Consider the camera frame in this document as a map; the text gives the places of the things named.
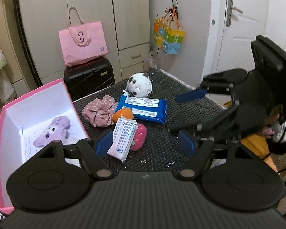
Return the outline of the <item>colourful paper gift bag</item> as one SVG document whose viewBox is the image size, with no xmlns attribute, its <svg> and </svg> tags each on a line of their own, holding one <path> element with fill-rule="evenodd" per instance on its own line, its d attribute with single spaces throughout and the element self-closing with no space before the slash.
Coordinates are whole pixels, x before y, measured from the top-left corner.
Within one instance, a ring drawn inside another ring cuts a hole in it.
<svg viewBox="0 0 286 229">
<path fill-rule="evenodd" d="M 165 9 L 165 15 L 154 18 L 153 40 L 166 55 L 179 53 L 185 29 L 179 21 L 178 0 L 172 0 L 172 6 Z"/>
</svg>

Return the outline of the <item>beige wardrobe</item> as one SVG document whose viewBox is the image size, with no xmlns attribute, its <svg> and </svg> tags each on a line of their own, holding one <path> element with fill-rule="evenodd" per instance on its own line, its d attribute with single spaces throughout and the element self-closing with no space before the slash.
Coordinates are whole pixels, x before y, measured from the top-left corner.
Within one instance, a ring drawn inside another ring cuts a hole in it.
<svg viewBox="0 0 286 229">
<path fill-rule="evenodd" d="M 58 33 L 100 21 L 119 82 L 143 70 L 150 50 L 149 0 L 0 0 L 0 46 L 7 76 L 26 93 L 63 77 Z"/>
</svg>

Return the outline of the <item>white panda plush ball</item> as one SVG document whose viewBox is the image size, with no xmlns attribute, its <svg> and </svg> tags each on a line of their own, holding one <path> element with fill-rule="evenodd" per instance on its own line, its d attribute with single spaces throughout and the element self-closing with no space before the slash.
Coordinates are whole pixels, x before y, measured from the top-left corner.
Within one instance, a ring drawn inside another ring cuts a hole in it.
<svg viewBox="0 0 286 229">
<path fill-rule="evenodd" d="M 125 96 L 148 98 L 152 93 L 152 83 L 146 72 L 136 73 L 129 77 L 126 88 L 123 91 Z"/>
</svg>

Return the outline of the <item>pink floral scrunchie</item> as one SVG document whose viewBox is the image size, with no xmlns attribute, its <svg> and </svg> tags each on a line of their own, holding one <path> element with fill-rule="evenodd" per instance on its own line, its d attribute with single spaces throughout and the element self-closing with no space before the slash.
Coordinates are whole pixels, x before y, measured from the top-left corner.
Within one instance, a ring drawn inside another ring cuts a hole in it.
<svg viewBox="0 0 286 229">
<path fill-rule="evenodd" d="M 105 95 L 89 102 L 82 110 L 82 116 L 94 127 L 106 128 L 114 125 L 113 115 L 118 102 L 112 96 Z"/>
</svg>

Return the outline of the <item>black suitcase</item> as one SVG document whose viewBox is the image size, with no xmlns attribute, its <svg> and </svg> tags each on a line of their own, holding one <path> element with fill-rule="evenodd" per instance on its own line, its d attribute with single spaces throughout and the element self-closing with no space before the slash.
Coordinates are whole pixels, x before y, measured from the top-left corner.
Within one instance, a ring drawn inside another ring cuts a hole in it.
<svg viewBox="0 0 286 229">
<path fill-rule="evenodd" d="M 105 57 L 66 67 L 63 80 L 73 101 L 115 84 L 112 65 Z"/>
</svg>

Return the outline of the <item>printed paper sheet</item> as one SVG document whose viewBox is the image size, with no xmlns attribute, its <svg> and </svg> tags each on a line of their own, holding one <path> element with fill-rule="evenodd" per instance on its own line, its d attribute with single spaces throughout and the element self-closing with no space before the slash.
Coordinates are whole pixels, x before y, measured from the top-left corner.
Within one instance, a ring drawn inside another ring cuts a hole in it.
<svg viewBox="0 0 286 229">
<path fill-rule="evenodd" d="M 34 126 L 30 128 L 21 127 L 19 129 L 20 142 L 21 142 L 21 156 L 22 163 L 25 163 L 37 152 L 39 152 L 45 144 L 34 145 L 34 141 L 41 136 L 45 128 L 41 126 Z"/>
</svg>

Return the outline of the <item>white pink tissue pack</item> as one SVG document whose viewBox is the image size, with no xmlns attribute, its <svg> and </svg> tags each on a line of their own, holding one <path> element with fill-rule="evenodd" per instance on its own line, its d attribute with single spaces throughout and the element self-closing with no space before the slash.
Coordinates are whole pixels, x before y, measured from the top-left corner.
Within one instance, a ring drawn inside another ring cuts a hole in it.
<svg viewBox="0 0 286 229">
<path fill-rule="evenodd" d="M 125 161 L 130 151 L 138 124 L 135 120 L 120 117 L 113 131 L 113 143 L 108 154 L 120 161 Z"/>
</svg>

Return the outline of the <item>blue wet wipes pack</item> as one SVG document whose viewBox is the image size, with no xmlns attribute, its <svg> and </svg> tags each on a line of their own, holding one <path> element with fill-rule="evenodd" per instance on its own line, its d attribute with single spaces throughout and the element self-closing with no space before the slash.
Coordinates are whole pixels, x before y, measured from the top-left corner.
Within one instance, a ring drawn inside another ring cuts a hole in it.
<svg viewBox="0 0 286 229">
<path fill-rule="evenodd" d="M 125 108 L 131 110 L 134 118 L 138 120 L 161 124 L 167 121 L 167 101 L 165 99 L 137 98 L 121 95 L 116 112 Z"/>
</svg>

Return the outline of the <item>white door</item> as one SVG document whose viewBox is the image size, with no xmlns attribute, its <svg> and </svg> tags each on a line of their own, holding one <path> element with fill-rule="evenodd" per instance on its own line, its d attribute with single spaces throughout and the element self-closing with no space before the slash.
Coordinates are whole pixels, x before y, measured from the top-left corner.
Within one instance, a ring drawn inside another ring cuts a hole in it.
<svg viewBox="0 0 286 229">
<path fill-rule="evenodd" d="M 234 68 L 253 70 L 251 42 L 266 30 L 268 3 L 268 0 L 211 0 L 204 76 Z"/>
</svg>

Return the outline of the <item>pink cardboard box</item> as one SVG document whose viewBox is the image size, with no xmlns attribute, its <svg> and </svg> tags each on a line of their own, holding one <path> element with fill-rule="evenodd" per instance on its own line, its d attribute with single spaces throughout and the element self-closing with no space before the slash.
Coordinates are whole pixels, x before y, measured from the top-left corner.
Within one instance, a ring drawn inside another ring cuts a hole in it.
<svg viewBox="0 0 286 229">
<path fill-rule="evenodd" d="M 88 134 L 81 123 L 62 79 L 47 83 L 6 104 L 0 113 L 0 212 L 9 215 L 14 207 L 6 191 L 9 176 L 22 163 L 19 129 L 41 126 L 58 116 L 71 123 L 68 144 L 85 139 Z"/>
</svg>

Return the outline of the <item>purple plush toy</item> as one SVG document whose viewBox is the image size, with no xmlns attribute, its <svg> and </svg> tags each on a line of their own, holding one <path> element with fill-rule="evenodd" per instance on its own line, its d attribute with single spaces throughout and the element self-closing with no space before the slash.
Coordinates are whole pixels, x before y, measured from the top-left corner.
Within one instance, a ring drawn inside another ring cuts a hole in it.
<svg viewBox="0 0 286 229">
<path fill-rule="evenodd" d="M 52 141 L 61 141 L 66 143 L 69 138 L 69 132 L 71 124 L 67 116 L 55 117 L 44 132 L 35 139 L 34 146 L 41 147 L 46 146 Z"/>
</svg>

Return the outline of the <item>pink strawberry plush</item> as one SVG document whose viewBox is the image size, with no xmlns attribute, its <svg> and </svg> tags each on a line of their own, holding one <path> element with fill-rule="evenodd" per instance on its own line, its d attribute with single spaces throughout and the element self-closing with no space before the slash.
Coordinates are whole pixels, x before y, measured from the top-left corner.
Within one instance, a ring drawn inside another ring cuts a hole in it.
<svg viewBox="0 0 286 229">
<path fill-rule="evenodd" d="M 147 128 L 141 123 L 138 123 L 137 125 L 138 125 L 138 128 L 136 130 L 135 136 L 133 138 L 133 142 L 132 142 L 131 147 L 130 147 L 131 151 L 140 150 L 140 148 L 142 148 L 142 146 L 145 142 L 146 136 L 147 136 Z"/>
</svg>

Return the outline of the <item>orange plush ball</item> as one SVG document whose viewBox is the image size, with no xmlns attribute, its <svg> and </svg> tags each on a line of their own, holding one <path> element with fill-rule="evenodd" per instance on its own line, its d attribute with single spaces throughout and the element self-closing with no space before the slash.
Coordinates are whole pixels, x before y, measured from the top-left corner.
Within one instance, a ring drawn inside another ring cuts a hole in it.
<svg viewBox="0 0 286 229">
<path fill-rule="evenodd" d="M 112 121 L 116 123 L 120 117 L 124 117 L 130 120 L 134 119 L 134 115 L 129 108 L 122 108 L 116 111 L 112 116 Z"/>
</svg>

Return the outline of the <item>pink tote bag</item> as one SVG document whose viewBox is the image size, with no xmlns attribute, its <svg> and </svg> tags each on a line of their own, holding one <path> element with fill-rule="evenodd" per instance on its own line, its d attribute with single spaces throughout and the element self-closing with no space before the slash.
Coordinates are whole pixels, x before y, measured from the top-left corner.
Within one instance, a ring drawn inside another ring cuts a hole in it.
<svg viewBox="0 0 286 229">
<path fill-rule="evenodd" d="M 100 21 L 85 23 L 59 31 L 59 40 L 65 66 L 81 65 L 108 53 L 105 35 Z"/>
</svg>

